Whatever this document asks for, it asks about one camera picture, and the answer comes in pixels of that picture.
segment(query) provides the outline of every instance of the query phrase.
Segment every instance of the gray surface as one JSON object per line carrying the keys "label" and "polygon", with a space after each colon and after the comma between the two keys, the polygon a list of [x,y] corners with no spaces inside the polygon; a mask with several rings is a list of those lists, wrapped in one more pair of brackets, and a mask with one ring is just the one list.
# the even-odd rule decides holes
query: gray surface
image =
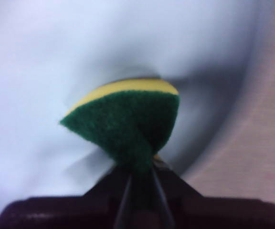
{"label": "gray surface", "polygon": [[216,97],[209,82],[225,77],[220,73],[243,76],[259,3],[0,0],[0,212],[31,195],[81,194],[108,169],[107,158],[102,168],[73,166],[97,149],[58,121],[73,101],[128,77],[128,69],[158,73],[179,87],[183,79],[194,82],[180,88],[179,118],[162,156],[172,161],[192,152],[185,150],[208,127],[201,131],[196,120],[211,120],[205,111],[215,107],[208,98],[229,95]]}

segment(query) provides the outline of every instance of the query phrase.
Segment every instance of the white surface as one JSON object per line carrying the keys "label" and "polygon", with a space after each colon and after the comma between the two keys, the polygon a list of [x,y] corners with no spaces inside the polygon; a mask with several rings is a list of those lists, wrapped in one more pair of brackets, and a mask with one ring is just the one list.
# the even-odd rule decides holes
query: white surface
{"label": "white surface", "polygon": [[[203,63],[236,65],[236,38],[244,43],[254,10],[241,0],[0,0],[0,212],[96,181],[92,170],[84,183],[64,173],[95,149],[58,125],[72,101],[131,66],[177,76]],[[167,147],[183,134],[178,122]]]}

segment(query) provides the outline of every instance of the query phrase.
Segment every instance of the green scouring pad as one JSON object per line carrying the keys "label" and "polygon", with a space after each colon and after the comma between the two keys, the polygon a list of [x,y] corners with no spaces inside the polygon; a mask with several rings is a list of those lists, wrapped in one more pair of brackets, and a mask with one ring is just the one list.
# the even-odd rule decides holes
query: green scouring pad
{"label": "green scouring pad", "polygon": [[60,123],[100,146],[119,166],[142,175],[166,144],[178,106],[178,91],[168,82],[128,79],[95,89]]}

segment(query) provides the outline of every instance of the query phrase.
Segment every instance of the yellow sponge layer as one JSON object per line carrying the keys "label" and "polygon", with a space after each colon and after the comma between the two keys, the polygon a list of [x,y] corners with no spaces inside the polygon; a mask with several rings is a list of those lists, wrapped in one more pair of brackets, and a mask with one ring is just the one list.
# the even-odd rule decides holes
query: yellow sponge layer
{"label": "yellow sponge layer", "polygon": [[175,95],[179,94],[176,88],[174,88],[170,83],[162,79],[154,79],[154,78],[127,79],[127,80],[117,81],[113,83],[108,83],[96,88],[95,90],[87,94],[85,97],[83,97],[80,101],[78,101],[67,112],[66,115],[71,113],[76,108],[92,100],[99,99],[108,94],[121,92],[121,91],[158,91],[158,92],[171,93]]}

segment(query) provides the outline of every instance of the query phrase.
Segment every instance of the sponge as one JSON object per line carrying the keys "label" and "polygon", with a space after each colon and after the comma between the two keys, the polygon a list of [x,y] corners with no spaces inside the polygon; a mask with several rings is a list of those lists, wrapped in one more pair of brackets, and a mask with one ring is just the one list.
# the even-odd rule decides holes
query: sponge
{"label": "sponge", "polygon": [[74,105],[60,121],[134,174],[146,174],[166,144],[179,93],[162,79],[128,79],[103,85]]}

